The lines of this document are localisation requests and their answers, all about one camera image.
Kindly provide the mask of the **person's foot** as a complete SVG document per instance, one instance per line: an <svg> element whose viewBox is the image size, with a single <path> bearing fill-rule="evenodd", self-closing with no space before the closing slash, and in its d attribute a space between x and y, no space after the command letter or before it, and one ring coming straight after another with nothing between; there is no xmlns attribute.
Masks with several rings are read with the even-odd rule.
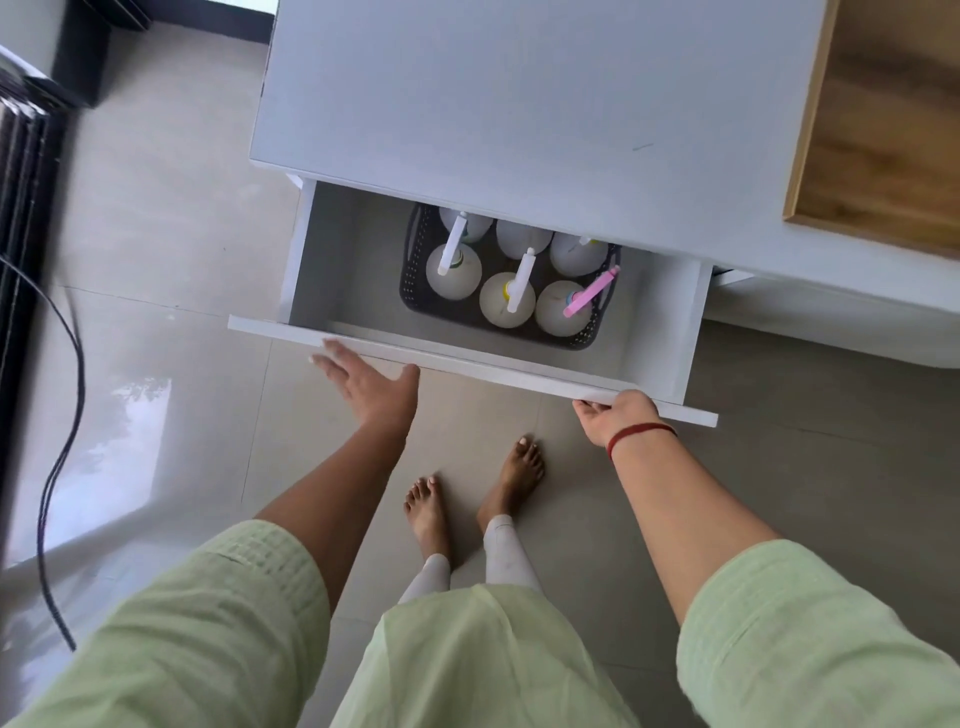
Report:
<svg viewBox="0 0 960 728"><path fill-rule="evenodd" d="M498 479L483 499L476 515L485 534L501 516L516 516L522 505L542 482L546 473L544 455L531 435L520 437L512 446Z"/></svg>
<svg viewBox="0 0 960 728"><path fill-rule="evenodd" d="M438 474L414 481L404 497L403 511L423 560L441 555L451 562L450 528Z"/></svg>

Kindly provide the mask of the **person's right foot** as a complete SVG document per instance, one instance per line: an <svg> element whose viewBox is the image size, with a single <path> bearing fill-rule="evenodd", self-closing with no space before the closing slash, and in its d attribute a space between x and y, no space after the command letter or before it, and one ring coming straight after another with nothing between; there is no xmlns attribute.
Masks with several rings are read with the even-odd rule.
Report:
<svg viewBox="0 0 960 728"><path fill-rule="evenodd" d="M476 515L485 534L501 516L516 516L522 505L542 482L546 473L544 455L531 435L520 437L512 446L498 479L483 499Z"/></svg>

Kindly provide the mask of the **wooden tray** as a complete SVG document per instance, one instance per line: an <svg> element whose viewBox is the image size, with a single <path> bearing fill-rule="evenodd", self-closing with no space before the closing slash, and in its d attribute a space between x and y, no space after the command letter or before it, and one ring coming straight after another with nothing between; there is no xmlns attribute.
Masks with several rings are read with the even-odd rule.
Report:
<svg viewBox="0 0 960 728"><path fill-rule="evenodd" d="M960 261L960 0L826 0L783 220Z"/></svg>

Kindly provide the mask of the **black window frame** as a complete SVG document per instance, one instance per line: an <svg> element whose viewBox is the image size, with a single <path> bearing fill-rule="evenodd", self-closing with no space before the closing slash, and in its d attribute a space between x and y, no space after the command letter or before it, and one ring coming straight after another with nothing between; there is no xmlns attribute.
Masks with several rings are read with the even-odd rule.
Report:
<svg viewBox="0 0 960 728"><path fill-rule="evenodd" d="M42 287L51 237L58 177L71 110L27 76L0 50L0 574L13 553L11 477L21 391L26 383L35 314L47 307L58 321L74 357L74 415L54 467L43 480L24 560L46 576L46 531L52 493L74 443L86 403L85 356L81 340L53 297Z"/></svg>

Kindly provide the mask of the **black box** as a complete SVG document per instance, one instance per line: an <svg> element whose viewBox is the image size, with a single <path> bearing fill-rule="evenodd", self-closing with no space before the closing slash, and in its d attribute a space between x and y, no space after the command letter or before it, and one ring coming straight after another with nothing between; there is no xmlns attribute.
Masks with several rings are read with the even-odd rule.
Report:
<svg viewBox="0 0 960 728"><path fill-rule="evenodd" d="M64 0L59 21L52 84L74 108L95 108L109 55L112 26L88 0Z"/></svg>

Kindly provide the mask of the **person's left hand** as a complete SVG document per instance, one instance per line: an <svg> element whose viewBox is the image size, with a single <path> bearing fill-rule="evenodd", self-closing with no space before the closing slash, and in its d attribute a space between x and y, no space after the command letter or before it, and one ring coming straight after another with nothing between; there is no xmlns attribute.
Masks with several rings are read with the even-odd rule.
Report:
<svg viewBox="0 0 960 728"><path fill-rule="evenodd" d="M338 339L323 342L323 352L309 356L334 385L363 428L406 435L418 409L418 399L406 399L400 374L390 378Z"/></svg>

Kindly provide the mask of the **person's right hand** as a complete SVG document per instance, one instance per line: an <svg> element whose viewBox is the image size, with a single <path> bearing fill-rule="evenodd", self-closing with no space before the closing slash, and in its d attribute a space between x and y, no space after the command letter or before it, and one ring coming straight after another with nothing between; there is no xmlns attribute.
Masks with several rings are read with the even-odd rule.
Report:
<svg viewBox="0 0 960 728"><path fill-rule="evenodd" d="M650 431L667 431L676 434L673 427L663 421L654 400L639 390L619 393L610 406L620 410L621 418L615 421L580 421L586 438L608 454L625 438Z"/></svg>

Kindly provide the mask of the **light green tunic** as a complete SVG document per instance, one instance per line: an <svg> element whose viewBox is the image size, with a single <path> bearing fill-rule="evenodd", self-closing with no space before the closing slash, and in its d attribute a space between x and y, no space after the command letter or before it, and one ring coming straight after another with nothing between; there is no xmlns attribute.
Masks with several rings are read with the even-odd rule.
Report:
<svg viewBox="0 0 960 728"><path fill-rule="evenodd" d="M10 728L296 728L328 650L317 565L235 525L130 597ZM678 684L710 728L960 728L960 666L789 540L697 593ZM640 722L539 592L475 585L384 613L331 726L631 728Z"/></svg>

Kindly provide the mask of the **white cabinet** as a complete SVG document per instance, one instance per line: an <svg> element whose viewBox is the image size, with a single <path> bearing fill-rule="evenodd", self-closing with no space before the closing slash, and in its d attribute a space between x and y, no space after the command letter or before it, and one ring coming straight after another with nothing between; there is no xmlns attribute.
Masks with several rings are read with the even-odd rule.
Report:
<svg viewBox="0 0 960 728"><path fill-rule="evenodd" d="M278 0L249 157L737 271L722 320L960 370L960 260L786 221L836 0Z"/></svg>

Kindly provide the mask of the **person's right forearm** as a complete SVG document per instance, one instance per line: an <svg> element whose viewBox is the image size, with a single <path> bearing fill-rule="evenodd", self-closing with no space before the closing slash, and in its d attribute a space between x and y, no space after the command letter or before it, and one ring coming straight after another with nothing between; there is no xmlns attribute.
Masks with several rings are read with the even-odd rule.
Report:
<svg viewBox="0 0 960 728"><path fill-rule="evenodd" d="M633 435L607 455L680 625L722 567L757 545L782 539L711 475L676 434Z"/></svg>

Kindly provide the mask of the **dark grey plastic basket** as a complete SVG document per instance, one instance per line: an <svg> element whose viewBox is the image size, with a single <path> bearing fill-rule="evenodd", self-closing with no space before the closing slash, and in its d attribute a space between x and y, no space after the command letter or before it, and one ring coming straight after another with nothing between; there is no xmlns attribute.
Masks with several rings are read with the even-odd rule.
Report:
<svg viewBox="0 0 960 728"><path fill-rule="evenodd" d="M438 278L438 267L430 267L428 261L431 257L441 257L450 233L442 221L438 206L415 203L405 233L399 285L399 294L404 305L409 310L442 321L562 350L582 351L592 346L617 290L616 282L607 285L604 291L585 307L590 315L586 325L572 336L559 337L547 333L533 319L515 328L505 329L494 325L483 316L479 300L487 279L496 274L513 274L520 266L519 260L510 259L500 249L496 226L496 223L492 223L478 241L472 244L461 243L458 246L458 253L474 251L481 264L481 278L475 291L469 296L456 300L448 299L430 285L431 277Z"/></svg>

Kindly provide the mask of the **person's left foot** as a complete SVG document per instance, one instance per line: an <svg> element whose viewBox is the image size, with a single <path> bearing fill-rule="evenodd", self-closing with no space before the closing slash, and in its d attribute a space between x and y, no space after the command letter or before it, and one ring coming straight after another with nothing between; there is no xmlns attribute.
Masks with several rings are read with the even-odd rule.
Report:
<svg viewBox="0 0 960 728"><path fill-rule="evenodd" d="M450 528L438 474L414 481L404 497L403 511L423 560L441 555L451 562Z"/></svg>

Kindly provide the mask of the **cluster of white spray bottles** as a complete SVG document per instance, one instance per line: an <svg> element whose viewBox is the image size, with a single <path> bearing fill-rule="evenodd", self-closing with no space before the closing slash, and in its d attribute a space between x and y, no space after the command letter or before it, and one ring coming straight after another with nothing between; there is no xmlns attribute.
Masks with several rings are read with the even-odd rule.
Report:
<svg viewBox="0 0 960 728"><path fill-rule="evenodd" d="M481 264L461 243L473 244L495 223L501 251L518 260L514 273L497 273L486 280L479 299L487 321L505 330L528 320L547 334L568 337L581 332L590 318L586 310L594 298L617 282L622 266L621 247L595 239L541 227L439 208L449 232L441 256L428 265L438 267L429 283L441 297L470 296L481 279Z"/></svg>

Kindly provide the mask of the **white drawer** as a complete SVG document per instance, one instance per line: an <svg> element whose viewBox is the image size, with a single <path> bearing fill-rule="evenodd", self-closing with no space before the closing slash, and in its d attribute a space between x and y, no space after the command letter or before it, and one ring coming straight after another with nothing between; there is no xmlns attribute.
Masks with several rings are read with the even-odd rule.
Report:
<svg viewBox="0 0 960 728"><path fill-rule="evenodd" d="M713 428L717 414L685 405L712 268L621 247L617 287L593 344L561 349L410 310L403 248L416 202L309 180L276 321L230 316L245 334L357 354L569 400L609 405L632 389L666 420Z"/></svg>

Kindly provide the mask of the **person's left forearm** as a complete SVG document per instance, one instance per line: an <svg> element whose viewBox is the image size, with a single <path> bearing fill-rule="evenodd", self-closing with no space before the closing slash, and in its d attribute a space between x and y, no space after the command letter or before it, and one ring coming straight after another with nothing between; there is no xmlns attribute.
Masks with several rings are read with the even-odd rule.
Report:
<svg viewBox="0 0 960 728"><path fill-rule="evenodd" d="M330 612L342 598L409 432L358 422L338 449L254 515L305 547L322 577Z"/></svg>

